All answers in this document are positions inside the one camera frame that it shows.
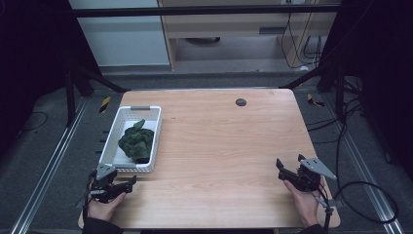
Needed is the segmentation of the dark curtain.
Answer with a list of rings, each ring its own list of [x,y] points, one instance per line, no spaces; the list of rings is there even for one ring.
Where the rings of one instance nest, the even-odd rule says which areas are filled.
[[[341,66],[362,81],[361,100],[390,154],[413,181],[413,0],[341,0],[321,61],[330,88]]]
[[[35,101],[65,86],[63,55],[100,72],[80,23],[61,14],[69,0],[0,0],[0,158],[32,113]]]

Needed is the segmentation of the dark green cloth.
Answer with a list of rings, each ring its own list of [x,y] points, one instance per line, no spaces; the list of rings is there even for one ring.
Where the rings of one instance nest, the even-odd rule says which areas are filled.
[[[153,146],[155,133],[152,130],[144,129],[144,124],[144,119],[134,123],[124,131],[124,134],[118,141],[118,146],[136,164],[146,164],[149,162]]]

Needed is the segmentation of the white plastic basket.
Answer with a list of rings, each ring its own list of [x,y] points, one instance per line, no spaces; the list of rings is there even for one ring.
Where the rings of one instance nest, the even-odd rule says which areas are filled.
[[[143,128],[152,130],[155,134],[149,162],[146,164],[136,164],[118,146],[118,141],[127,128],[142,119],[145,120]],[[113,166],[120,172],[151,173],[154,170],[161,126],[162,108],[160,106],[120,107],[105,142],[99,162]]]

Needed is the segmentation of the black and yellow floor tape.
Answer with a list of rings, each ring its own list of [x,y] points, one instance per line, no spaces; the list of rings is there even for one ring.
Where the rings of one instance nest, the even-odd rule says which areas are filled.
[[[111,97],[105,97],[105,98],[103,99],[103,101],[102,101],[102,103],[101,103],[101,106],[100,106],[100,108],[99,108],[99,110],[98,110],[99,113],[104,113],[104,112],[105,112],[105,110],[106,110],[106,108],[107,108],[107,105],[108,105],[110,99],[111,99]]]
[[[307,94],[307,102],[317,107],[324,107],[325,104],[322,101],[314,101],[314,98],[311,94]]]

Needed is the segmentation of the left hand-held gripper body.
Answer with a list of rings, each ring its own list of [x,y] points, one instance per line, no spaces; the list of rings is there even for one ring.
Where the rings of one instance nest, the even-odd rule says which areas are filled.
[[[108,203],[117,198],[119,194],[112,192],[114,178],[117,176],[117,170],[106,164],[99,164],[90,174],[89,184],[87,185],[86,203],[90,198],[97,199],[101,203]]]

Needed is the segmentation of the aluminium floor rail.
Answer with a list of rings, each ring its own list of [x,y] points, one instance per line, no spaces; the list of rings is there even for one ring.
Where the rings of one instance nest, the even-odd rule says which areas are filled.
[[[343,200],[343,204],[351,209],[356,215],[370,222],[374,222],[383,225],[388,234],[405,234],[401,224],[398,221],[398,206],[396,201],[391,197],[391,195],[382,187],[377,184],[376,178],[368,169],[364,160],[361,158],[361,154],[354,142],[352,136],[347,132],[347,125],[341,123],[335,113],[335,104],[331,97],[322,95],[325,100],[325,104],[331,115],[337,120],[335,126],[338,128],[339,137],[336,146],[336,163],[335,171],[337,176],[337,195],[342,196],[343,191],[349,188],[351,185],[359,184],[364,187],[370,203],[372,204],[377,219],[373,217],[368,217],[361,213],[361,211],[353,208],[352,205],[346,200]],[[344,144],[349,158],[352,160],[359,180],[349,181],[347,183],[341,183],[339,177],[339,156],[340,156],[340,146]]]
[[[75,116],[72,123],[64,129],[64,132],[52,154],[45,170],[40,176],[33,192],[31,193],[24,209],[20,213],[18,219],[16,220],[10,234],[26,234],[33,218],[37,214],[37,211],[42,204],[44,197],[55,177],[56,171],[59,164],[73,138],[80,121],[85,113],[85,109],[88,105],[89,100],[86,97],[81,97],[79,99],[79,104],[75,108]]]

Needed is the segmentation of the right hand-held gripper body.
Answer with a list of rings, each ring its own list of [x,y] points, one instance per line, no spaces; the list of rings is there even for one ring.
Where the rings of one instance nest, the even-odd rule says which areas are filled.
[[[296,179],[292,184],[299,191],[307,192],[318,190],[323,176],[331,179],[337,178],[318,157],[307,159],[299,154],[298,162],[300,166],[297,169]]]

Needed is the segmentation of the white cabinet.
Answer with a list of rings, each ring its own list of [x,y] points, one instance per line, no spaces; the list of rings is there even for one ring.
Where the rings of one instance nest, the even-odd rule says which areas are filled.
[[[152,8],[157,0],[69,0],[73,10]],[[100,67],[169,65],[159,16],[78,18]]]

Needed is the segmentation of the black horizontal frame bar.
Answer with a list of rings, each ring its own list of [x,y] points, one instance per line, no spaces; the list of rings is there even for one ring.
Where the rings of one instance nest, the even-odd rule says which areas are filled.
[[[245,6],[196,6],[161,8],[80,9],[69,14],[77,18],[152,17],[152,16],[203,16],[239,14],[289,14],[332,13],[341,10],[340,4],[316,5],[245,5]]]

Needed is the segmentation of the black metal stand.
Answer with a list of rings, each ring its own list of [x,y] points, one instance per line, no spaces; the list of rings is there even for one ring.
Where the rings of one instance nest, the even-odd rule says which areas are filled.
[[[74,123],[76,117],[74,89],[77,88],[82,97],[90,97],[94,93],[94,89],[89,82],[90,79],[116,93],[125,93],[128,91],[128,89],[122,88],[106,80],[102,75],[93,73],[84,67],[67,69],[64,75],[67,103],[67,127],[70,127]]]
[[[326,92],[335,86],[335,113],[341,123],[346,122],[344,114],[344,65],[340,62],[324,62],[298,79],[281,86],[281,89],[293,90],[300,84],[319,76],[317,89]]]

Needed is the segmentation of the person's left hand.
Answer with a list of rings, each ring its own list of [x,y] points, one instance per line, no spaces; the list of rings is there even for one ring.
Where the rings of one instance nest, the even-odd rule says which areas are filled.
[[[90,198],[88,202],[87,217],[110,221],[117,207],[123,203],[126,198],[126,193],[120,194],[117,198],[108,203],[101,203],[94,198]]]

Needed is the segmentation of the person's right hand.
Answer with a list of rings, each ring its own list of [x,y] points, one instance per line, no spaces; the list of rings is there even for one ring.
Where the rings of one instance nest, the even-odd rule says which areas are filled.
[[[294,187],[294,185],[285,180],[283,182],[285,187],[291,193],[300,220],[305,228],[309,228],[319,224],[318,219],[318,198],[320,194],[317,191],[302,192]]]

